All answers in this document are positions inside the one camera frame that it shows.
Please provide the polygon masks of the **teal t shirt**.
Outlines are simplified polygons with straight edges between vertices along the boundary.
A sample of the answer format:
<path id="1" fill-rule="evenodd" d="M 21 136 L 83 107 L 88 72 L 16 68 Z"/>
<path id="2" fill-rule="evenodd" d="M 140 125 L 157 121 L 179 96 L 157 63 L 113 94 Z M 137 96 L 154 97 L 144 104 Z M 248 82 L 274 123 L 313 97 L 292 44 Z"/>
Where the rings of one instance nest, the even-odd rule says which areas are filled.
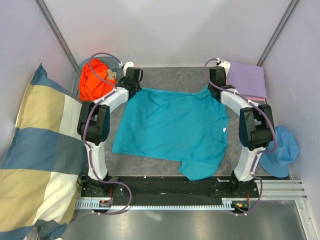
<path id="1" fill-rule="evenodd" d="M 226 107 L 207 89 L 144 88 L 126 103 L 112 152 L 180 162 L 189 180 L 209 178 L 225 156 L 228 122 Z"/>

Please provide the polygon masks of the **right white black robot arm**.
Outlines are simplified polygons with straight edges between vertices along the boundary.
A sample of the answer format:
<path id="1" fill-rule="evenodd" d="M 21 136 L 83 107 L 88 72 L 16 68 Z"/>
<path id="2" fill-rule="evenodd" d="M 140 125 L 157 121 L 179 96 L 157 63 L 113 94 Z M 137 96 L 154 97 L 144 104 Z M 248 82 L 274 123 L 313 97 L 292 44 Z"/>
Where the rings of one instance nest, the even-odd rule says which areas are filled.
<path id="1" fill-rule="evenodd" d="M 226 189 L 235 197 L 257 196 L 255 172 L 262 153 L 275 135 L 271 106 L 253 102 L 227 84 L 230 64 L 222 62 L 205 72 L 212 97 L 239 117 L 238 137 L 242 145 L 237 166 Z"/>

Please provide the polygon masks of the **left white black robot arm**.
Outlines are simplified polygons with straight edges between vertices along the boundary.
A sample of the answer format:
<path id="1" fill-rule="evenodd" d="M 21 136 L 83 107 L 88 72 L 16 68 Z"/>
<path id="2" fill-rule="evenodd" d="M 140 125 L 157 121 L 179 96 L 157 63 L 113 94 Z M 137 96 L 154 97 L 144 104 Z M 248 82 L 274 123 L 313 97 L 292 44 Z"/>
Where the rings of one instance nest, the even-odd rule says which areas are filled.
<path id="1" fill-rule="evenodd" d="M 142 88 L 143 70 L 127 62 L 123 77 L 105 96 L 95 101 L 84 101 L 81 106 L 77 133 L 85 145 L 88 173 L 82 184 L 82 197 L 105 197 L 110 193 L 110 177 L 105 161 L 105 142 L 110 133 L 111 113 L 132 99 Z"/>

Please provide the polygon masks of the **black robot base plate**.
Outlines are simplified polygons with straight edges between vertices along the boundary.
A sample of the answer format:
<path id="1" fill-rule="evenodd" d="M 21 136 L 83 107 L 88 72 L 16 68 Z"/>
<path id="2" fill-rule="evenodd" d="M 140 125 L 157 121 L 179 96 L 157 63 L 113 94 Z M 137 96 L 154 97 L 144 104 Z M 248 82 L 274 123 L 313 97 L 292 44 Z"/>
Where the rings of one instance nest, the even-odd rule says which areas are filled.
<path id="1" fill-rule="evenodd" d="M 227 190 L 230 176 L 212 176 L 191 181 L 184 176 L 119 176 L 110 179 L 111 188 L 104 197 L 116 205 L 218 205 L 222 199 L 254 199 L 257 196 L 232 196 Z"/>

